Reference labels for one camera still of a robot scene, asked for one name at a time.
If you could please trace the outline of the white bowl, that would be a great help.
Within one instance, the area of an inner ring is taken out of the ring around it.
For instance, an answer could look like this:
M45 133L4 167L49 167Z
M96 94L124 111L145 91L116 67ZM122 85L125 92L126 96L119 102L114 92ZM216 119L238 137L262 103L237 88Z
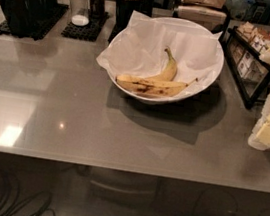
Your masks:
M127 91L126 89L120 87L120 85L117 84L116 82L116 76L115 77L111 77L110 74L108 74L110 79L112 80L112 82L114 83L114 85L116 85L117 87L119 87L120 90L122 90L123 92L125 92L127 95L134 97L135 99L138 99L139 101L148 103L148 104L163 104L163 103L170 103L170 102L176 102L176 101L180 101L183 100L185 98L189 98L191 96L194 96L196 94L198 94L199 92L201 93L203 90L206 90L209 86L207 86L205 89L203 89L202 91L199 91L198 93L194 94L191 93L189 91L189 89L191 89L193 87L193 84L191 84L189 87L187 87L186 89L184 89L182 92L180 92L178 95L175 95L174 97L160 97L160 96L153 96L153 95L146 95L146 94L140 94L140 93L133 93L131 91Z

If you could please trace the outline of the black rubber mat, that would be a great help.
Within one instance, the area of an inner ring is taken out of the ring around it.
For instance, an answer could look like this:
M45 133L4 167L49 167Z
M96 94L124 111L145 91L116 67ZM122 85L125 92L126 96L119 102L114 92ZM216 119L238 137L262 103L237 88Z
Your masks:
M108 17L108 12L105 12L104 16L100 19L90 17L89 23L86 26L77 26L69 23L66 25L65 29L63 29L61 35L69 39L95 42Z
M38 26L28 34L15 34L11 32L6 21L0 23L0 35L12 35L18 38L29 37L35 41L43 39L53 26L65 15L69 7L65 4L58 4L51 10L50 16L39 21Z

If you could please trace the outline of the spotted yellow banana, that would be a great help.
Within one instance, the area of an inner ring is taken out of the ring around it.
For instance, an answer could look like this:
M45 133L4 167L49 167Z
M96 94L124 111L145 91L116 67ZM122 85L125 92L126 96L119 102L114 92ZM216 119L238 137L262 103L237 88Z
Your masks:
M135 77L134 75L118 75L116 82L120 87L133 93L153 95L159 97L171 97L178 95L196 80L190 82L168 81Z

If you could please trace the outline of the white paper liner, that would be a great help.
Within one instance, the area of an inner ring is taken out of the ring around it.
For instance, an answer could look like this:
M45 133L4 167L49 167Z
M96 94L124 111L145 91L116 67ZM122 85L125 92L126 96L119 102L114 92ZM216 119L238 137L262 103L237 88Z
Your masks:
M155 76L164 70L172 52L177 64L176 81L192 83L189 91L202 91L222 71L224 53L217 34L186 19L149 18L138 12L127 28L114 37L97 57L97 63L111 77L127 74Z

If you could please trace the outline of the curved yellow banana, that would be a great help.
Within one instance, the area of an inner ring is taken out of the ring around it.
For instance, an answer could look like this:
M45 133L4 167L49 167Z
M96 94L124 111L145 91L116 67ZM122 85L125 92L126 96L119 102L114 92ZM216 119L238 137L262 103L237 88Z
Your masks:
M164 67L163 71L157 75L149 77L149 80L161 80L161 81L172 81L177 73L177 64L175 58L172 56L172 52L169 47L165 48L165 52L168 56L167 64Z

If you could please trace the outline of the black rubber mat middle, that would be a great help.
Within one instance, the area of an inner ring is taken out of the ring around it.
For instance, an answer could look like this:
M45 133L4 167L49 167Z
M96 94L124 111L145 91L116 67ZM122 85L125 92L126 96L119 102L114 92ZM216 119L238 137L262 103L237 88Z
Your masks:
M89 23L86 26L77 26L69 23L66 25L65 29L63 29L61 35L69 39L95 42L108 17L108 12L105 12L104 16L100 19L90 17Z

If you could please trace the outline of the napkin dispenser box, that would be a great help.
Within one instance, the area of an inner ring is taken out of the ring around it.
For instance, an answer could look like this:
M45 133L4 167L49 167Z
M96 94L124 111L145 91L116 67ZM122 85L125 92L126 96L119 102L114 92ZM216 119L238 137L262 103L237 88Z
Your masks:
M225 12L214 8L200 7L199 5L178 5L174 7L174 16L204 26L207 30L221 32L228 24Z

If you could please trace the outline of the black rubber mat left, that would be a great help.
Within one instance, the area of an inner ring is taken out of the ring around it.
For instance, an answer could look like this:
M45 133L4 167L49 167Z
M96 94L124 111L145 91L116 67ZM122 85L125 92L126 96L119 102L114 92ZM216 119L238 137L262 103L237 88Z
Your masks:
M0 35L12 35L18 38L29 37L35 41L43 39L53 26L65 15L69 7L65 4L58 4L51 10L50 16L39 21L38 26L28 34L15 34L11 32L6 21L0 23Z

